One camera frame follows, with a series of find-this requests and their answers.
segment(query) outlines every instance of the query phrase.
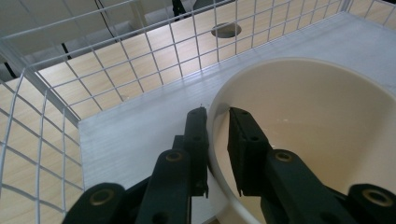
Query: black cable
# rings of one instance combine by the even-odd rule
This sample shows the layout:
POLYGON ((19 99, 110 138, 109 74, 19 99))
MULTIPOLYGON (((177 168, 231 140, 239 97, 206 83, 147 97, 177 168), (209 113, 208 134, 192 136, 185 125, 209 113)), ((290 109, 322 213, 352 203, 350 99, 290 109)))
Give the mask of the black cable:
MULTIPOLYGON (((64 43, 62 43, 62 48, 64 49, 64 53, 66 53, 66 54, 69 53, 69 50, 67 50, 67 47, 66 47, 66 45, 64 43)), ((72 56, 67 55, 67 59, 68 60, 72 59, 72 56)))
MULTIPOLYGON (((102 9, 102 8, 99 7, 98 2, 99 2, 99 4, 102 6, 102 8, 105 8, 100 0, 95 0, 96 7, 97 7, 99 10, 102 9)), ((107 25, 107 21, 106 21, 106 19, 105 19, 105 16, 103 15, 103 12, 100 12, 100 15, 102 16, 102 19, 103 19, 103 21, 105 22, 105 25, 106 25, 107 30, 110 32, 111 36, 113 36, 113 38, 115 38, 115 36, 113 35, 113 33, 111 32, 110 28, 109 28, 108 25, 107 25)))
POLYGON ((17 76, 15 75, 14 71, 12 71, 11 67, 9 66, 8 63, 4 63, 4 65, 6 66, 9 74, 13 77, 13 78, 17 78, 17 76))

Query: white wire mesh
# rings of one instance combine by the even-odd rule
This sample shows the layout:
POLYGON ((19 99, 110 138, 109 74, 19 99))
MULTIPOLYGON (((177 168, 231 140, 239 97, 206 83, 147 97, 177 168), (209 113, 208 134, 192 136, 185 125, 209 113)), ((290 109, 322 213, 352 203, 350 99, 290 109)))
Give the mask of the white wire mesh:
POLYGON ((163 0, 166 19, 150 25, 138 0, 98 1, 102 7, 78 12, 69 1, 57 1, 66 16, 48 23, 32 3, 15 2, 32 24, 0 39, 3 57, 22 70, 20 78, 0 83, 0 223, 62 220, 84 190, 81 119, 340 11, 396 29, 395 6, 369 0, 214 1, 177 17, 163 0), (120 10, 133 14, 133 31, 119 32, 120 10), (87 22, 102 15, 114 37, 92 41, 96 31, 87 22), (241 34, 212 35, 228 24, 241 26, 241 34), (67 38, 57 32, 65 28, 85 47, 63 52, 67 38), (29 39, 41 41, 23 48, 29 39), (27 54, 39 48, 56 53, 29 62, 27 54))

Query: white bowl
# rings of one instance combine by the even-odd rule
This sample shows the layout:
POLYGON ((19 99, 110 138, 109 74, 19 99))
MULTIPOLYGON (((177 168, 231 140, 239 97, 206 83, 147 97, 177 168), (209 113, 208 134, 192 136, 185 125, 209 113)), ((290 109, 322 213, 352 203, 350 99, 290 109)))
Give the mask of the white bowl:
POLYGON ((396 99, 362 75, 308 59, 259 63, 220 89, 208 114, 209 198, 224 223, 265 223, 260 198, 237 191, 227 152, 228 109, 249 111, 273 148, 299 155, 323 184, 371 183, 396 192, 396 99))

